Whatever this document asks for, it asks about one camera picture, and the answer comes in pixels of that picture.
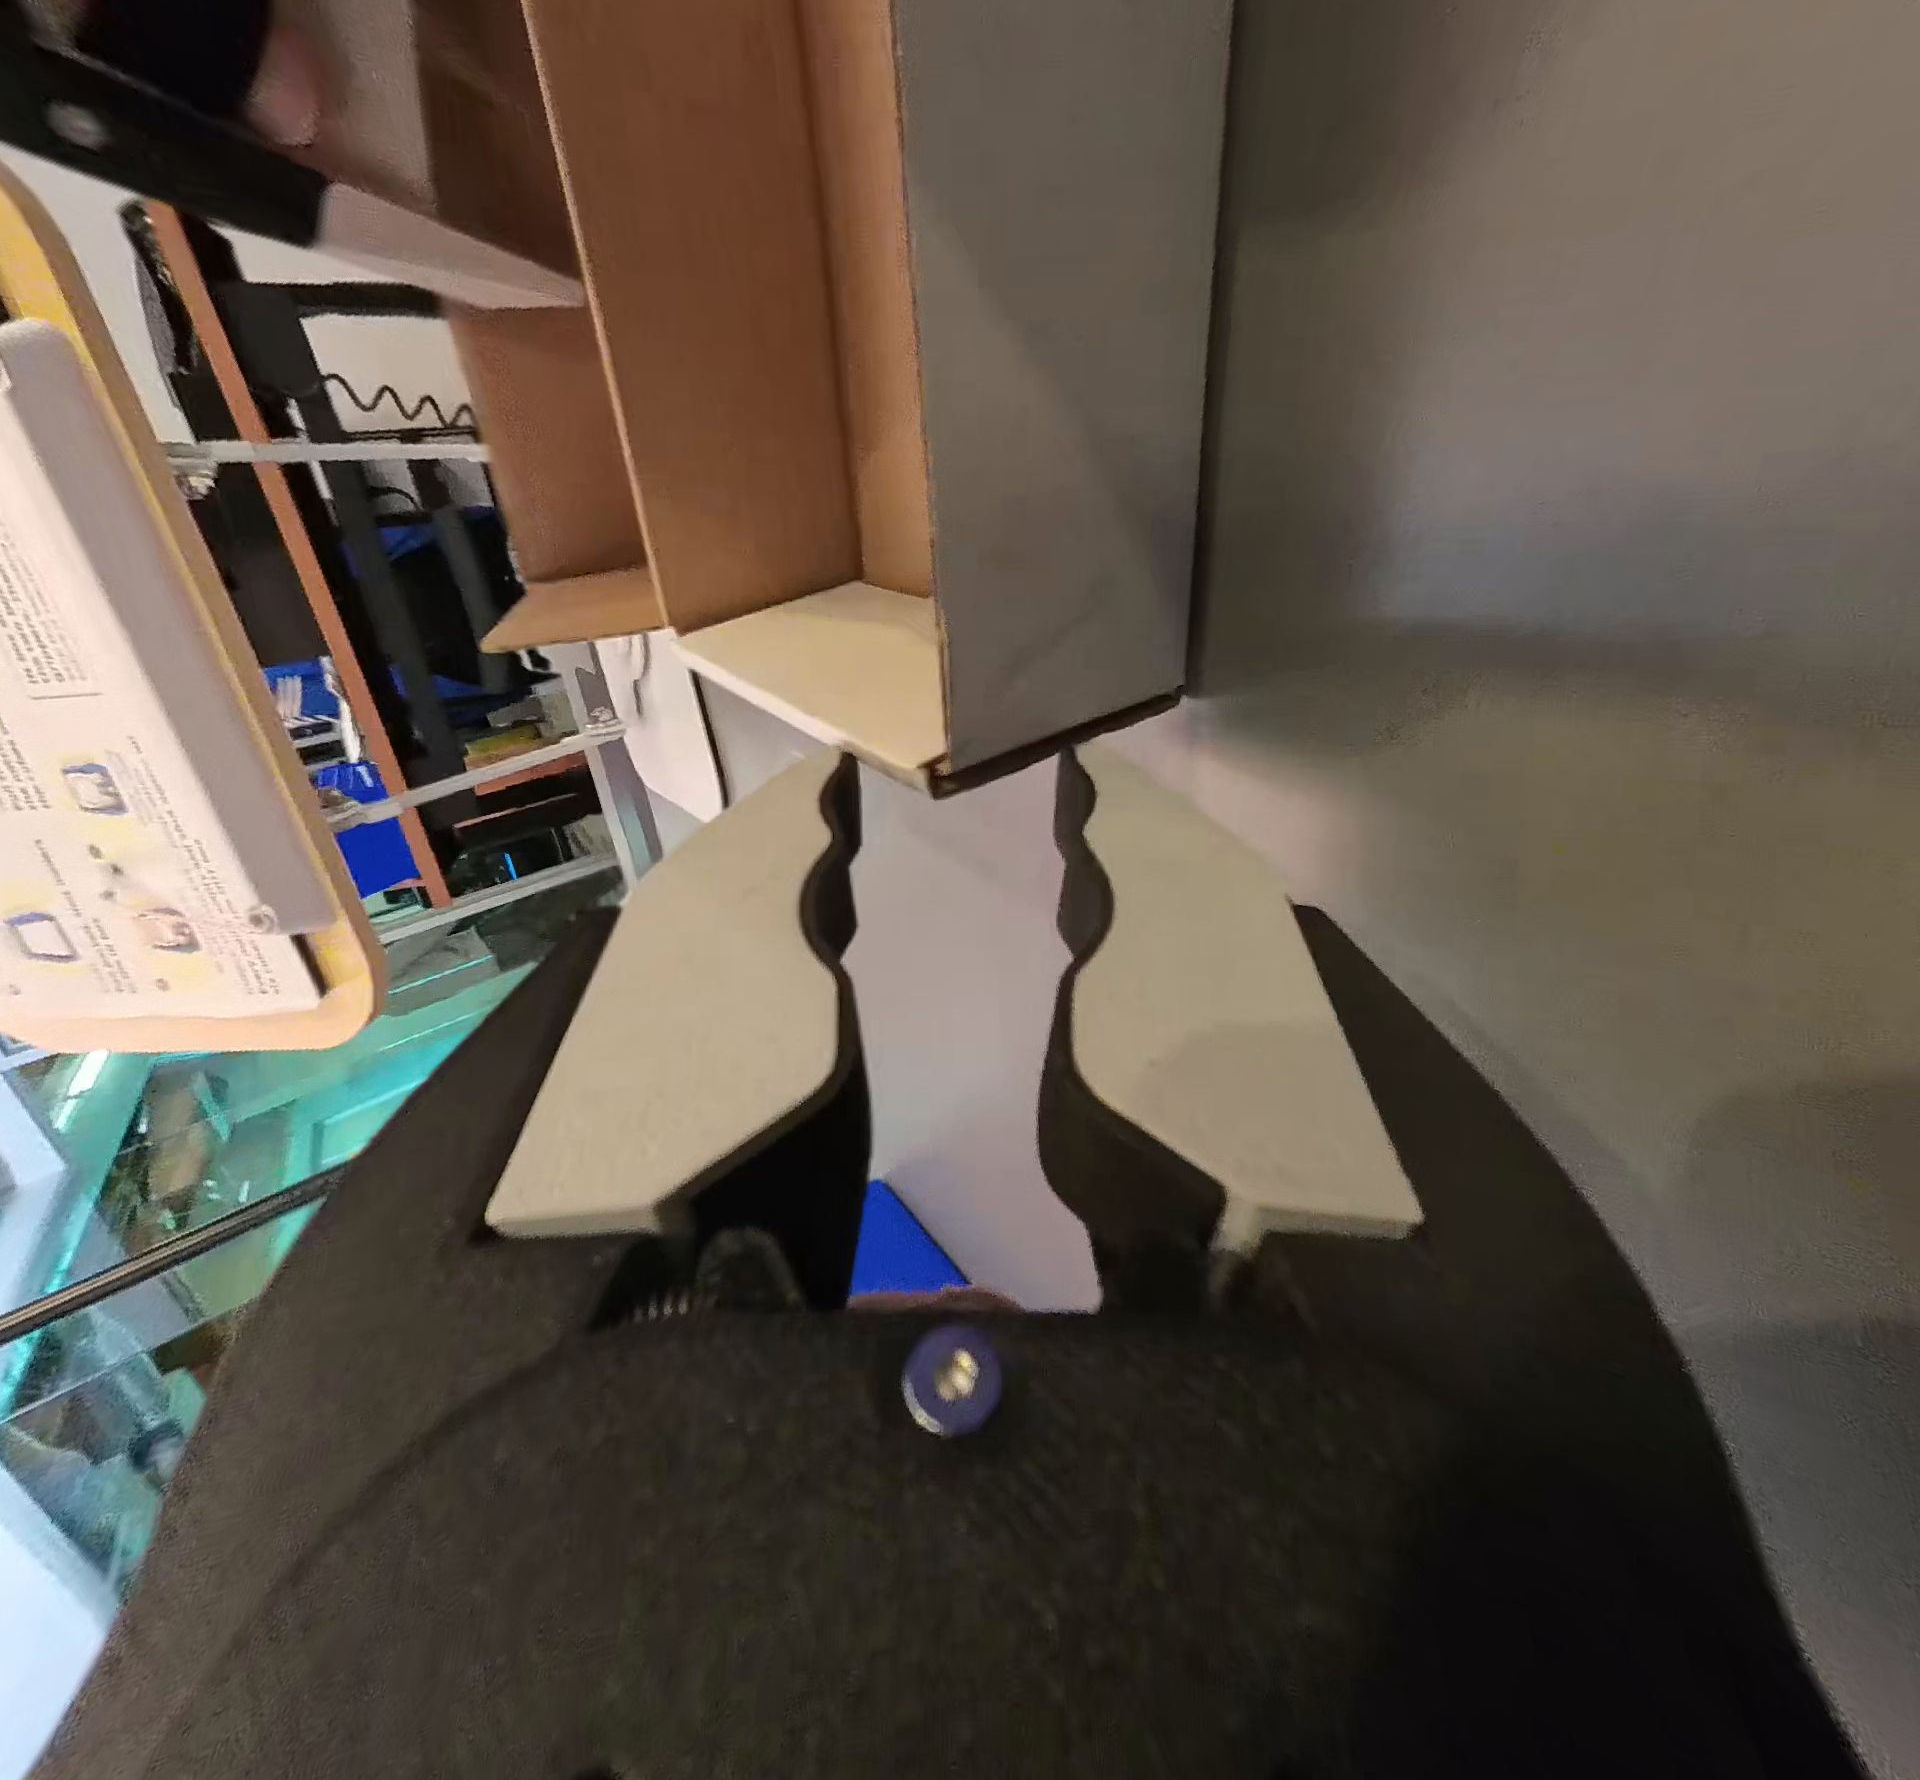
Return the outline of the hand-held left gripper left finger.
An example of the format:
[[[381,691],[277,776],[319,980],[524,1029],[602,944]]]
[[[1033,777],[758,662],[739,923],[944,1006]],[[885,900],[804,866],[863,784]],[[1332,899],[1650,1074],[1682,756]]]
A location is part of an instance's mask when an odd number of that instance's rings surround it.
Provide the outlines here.
[[[873,1096],[845,956],[859,770],[813,753],[621,903],[487,1224],[627,1236],[694,1268],[771,1239],[807,1304],[851,1297]]]

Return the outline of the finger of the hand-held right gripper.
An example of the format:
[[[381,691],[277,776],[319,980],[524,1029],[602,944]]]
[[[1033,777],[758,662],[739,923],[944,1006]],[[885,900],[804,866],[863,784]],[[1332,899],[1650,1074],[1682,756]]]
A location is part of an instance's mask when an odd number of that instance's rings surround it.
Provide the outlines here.
[[[589,302],[571,274],[356,187],[323,188],[321,252],[469,310],[558,311]]]

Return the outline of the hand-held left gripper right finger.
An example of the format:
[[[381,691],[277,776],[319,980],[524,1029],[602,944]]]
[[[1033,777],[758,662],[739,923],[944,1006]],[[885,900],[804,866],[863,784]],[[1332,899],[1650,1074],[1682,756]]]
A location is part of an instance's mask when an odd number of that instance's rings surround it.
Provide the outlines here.
[[[1049,1189],[1101,1304],[1215,1304],[1267,1239],[1403,1240],[1424,1204],[1278,871],[1108,745],[1059,759]]]

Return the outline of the blue plastic bin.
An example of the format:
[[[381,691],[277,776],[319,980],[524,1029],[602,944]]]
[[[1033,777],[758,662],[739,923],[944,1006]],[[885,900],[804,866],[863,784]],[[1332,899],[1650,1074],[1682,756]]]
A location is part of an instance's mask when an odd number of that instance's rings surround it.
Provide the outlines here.
[[[971,1290],[917,1212],[885,1179],[873,1179],[858,1224],[850,1309],[906,1309]]]

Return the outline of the white cardboard box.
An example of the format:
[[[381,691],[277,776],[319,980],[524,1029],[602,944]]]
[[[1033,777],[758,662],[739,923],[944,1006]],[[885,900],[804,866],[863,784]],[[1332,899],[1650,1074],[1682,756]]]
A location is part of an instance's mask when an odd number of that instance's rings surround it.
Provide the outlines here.
[[[1235,0],[412,0],[521,600],[946,795],[1172,705]]]

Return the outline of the glass window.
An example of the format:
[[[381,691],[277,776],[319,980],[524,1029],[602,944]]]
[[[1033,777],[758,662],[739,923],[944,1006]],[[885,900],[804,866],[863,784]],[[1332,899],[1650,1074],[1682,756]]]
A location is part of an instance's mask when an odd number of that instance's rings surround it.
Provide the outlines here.
[[[197,1428],[212,1373],[343,1169],[507,1001],[566,927],[621,899],[618,871],[460,911],[388,945],[385,1011],[341,1049],[77,1054],[4,1078],[4,1112],[55,1156],[4,1169],[4,1313],[238,1232],[4,1341],[4,1626],[106,1633]]]

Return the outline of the wood-edged display board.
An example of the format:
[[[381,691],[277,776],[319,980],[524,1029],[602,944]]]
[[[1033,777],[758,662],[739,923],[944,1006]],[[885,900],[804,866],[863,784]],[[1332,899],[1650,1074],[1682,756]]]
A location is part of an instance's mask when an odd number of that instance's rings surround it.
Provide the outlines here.
[[[3,195],[3,1029],[341,1049],[385,956],[48,211]]]

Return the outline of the printed paper sheet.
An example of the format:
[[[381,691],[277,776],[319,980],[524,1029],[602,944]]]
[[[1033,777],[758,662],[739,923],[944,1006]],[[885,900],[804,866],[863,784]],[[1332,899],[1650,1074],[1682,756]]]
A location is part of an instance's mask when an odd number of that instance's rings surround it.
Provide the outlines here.
[[[331,888],[250,703],[79,346],[3,356],[4,1027],[307,1011]]]

